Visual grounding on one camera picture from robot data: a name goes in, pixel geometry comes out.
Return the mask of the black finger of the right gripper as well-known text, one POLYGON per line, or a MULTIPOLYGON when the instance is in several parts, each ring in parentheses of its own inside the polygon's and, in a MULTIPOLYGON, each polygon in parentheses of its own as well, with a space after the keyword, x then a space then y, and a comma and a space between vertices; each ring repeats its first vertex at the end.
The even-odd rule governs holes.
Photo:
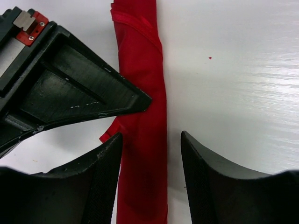
POLYGON ((0 152, 56 127, 143 112, 151 101, 68 30, 49 24, 0 76, 0 152))

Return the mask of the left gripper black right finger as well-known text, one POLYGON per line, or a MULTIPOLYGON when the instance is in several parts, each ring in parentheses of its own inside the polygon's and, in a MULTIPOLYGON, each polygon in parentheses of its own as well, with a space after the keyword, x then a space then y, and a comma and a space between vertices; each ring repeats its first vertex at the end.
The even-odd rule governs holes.
POLYGON ((296 224, 299 173, 270 175, 238 165, 181 133, 181 155, 194 224, 296 224))

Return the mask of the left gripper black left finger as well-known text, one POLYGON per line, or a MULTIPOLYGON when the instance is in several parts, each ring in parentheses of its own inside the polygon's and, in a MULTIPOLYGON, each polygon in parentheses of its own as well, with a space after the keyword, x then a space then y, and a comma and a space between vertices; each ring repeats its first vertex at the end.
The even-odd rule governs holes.
POLYGON ((122 134, 117 133, 48 173, 28 175, 1 167, 1 223, 111 223, 122 144, 122 134))

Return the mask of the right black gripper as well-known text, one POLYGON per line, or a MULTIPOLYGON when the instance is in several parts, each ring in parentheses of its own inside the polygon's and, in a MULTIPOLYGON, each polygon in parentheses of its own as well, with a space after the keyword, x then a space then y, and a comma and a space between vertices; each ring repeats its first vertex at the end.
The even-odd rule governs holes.
POLYGON ((0 16, 0 156, 44 130, 57 113, 57 94, 41 90, 42 60, 57 23, 33 9, 0 16))

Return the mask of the red cloth napkin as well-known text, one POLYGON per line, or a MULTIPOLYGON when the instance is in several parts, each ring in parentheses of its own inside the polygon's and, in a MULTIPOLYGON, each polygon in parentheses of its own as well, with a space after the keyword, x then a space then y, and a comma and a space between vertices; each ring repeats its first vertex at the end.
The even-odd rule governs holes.
POLYGON ((146 111, 116 117, 100 137, 104 142, 117 132, 123 135, 116 222, 165 224, 167 103, 156 2, 116 0, 111 15, 120 73, 152 98, 146 111))

